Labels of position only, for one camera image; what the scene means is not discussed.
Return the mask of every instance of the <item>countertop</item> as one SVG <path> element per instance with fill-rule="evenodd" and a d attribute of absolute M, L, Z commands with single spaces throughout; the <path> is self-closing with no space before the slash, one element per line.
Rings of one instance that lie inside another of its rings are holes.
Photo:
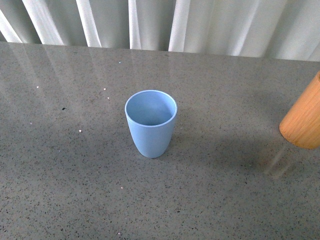
<path fill-rule="evenodd" d="M 320 62 L 0 42 L 0 239 L 320 239 L 320 151 L 279 123 Z M 142 156 L 125 103 L 170 94 Z"/>

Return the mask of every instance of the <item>gray speckled countertop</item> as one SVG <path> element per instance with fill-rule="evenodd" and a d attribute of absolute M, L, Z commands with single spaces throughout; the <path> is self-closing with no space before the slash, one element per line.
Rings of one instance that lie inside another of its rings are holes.
<path fill-rule="evenodd" d="M 318 70 L 0 42 L 0 239 L 320 239 L 320 151 L 278 130 Z M 124 112 L 146 89 L 179 107 L 156 159 Z"/>

